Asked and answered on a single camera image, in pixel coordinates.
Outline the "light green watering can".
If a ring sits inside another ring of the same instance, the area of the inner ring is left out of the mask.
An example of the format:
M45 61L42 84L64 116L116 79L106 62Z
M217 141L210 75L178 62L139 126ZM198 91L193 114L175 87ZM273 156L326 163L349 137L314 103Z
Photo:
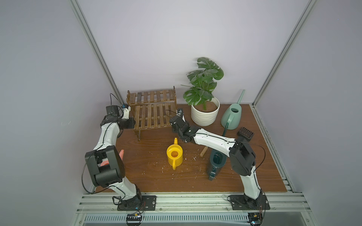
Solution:
M223 114L221 119L221 125L225 129L235 130L239 126L242 114L242 107L240 103L243 99L244 93L245 90L243 89L240 97L238 98L238 101L234 104L231 104Z

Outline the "dark green watering can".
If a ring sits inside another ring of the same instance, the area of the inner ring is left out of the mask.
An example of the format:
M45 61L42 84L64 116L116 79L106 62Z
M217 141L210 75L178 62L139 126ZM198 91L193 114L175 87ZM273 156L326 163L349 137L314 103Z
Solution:
M207 166L208 180L212 181L216 178L226 164L227 158L222 152L212 149Z

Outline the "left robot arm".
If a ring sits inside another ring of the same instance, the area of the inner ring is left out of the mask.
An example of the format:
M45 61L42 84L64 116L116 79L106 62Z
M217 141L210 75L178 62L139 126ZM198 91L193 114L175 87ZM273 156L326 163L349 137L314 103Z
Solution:
M93 185L115 191L125 208L142 203L140 190L126 177L123 160L116 149L117 139L123 131L135 126L135 120L129 116L130 110L128 105L107 106L107 114L100 124L100 139L94 150L85 154L85 167Z

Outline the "wooden two-tier shelf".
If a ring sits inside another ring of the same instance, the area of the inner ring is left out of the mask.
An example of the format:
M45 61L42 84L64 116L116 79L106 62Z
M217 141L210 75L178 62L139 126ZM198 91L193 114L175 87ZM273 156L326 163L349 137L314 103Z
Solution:
M176 90L152 90L127 92L127 104L135 120L134 133L141 140L141 132L151 129L170 127L169 118L173 117L177 107Z

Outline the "pink watering can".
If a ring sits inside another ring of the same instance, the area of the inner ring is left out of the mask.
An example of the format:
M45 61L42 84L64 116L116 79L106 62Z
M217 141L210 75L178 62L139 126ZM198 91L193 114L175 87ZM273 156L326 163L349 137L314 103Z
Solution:
M121 158L121 160L123 160L123 156L124 156L124 150L121 149L121 151L119 152L119 157ZM105 165L109 165L109 160L104 160L100 166L105 166Z

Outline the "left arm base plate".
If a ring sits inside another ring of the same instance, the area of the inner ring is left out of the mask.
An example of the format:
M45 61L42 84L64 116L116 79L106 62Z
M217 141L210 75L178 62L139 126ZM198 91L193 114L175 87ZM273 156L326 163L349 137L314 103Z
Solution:
M129 200L119 201L117 204L118 211L154 211L156 209L155 195L142 195L141 198L134 197Z

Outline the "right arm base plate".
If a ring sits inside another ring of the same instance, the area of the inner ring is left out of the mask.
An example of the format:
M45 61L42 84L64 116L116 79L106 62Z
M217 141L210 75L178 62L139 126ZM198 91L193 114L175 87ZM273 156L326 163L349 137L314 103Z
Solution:
M258 198L252 199L246 195L229 195L227 201L233 210L270 210L266 195L260 194Z

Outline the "yellow watering can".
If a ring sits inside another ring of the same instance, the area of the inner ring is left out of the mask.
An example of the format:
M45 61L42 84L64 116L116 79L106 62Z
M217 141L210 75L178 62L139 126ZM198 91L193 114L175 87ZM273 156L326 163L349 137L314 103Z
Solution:
M172 166L173 170L176 170L176 168L182 164L183 149L178 144L178 138L175 138L173 144L167 148L166 155L168 163Z

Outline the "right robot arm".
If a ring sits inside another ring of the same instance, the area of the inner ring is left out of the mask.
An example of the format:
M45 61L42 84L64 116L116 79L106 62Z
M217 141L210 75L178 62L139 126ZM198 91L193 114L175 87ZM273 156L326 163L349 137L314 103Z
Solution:
M217 150L230 158L232 169L240 175L244 186L242 203L249 209L257 209L265 203L263 191L256 176L256 155L244 138L228 138L211 133L199 126L191 126L179 108L175 116L169 117L174 133L184 143L193 143Z

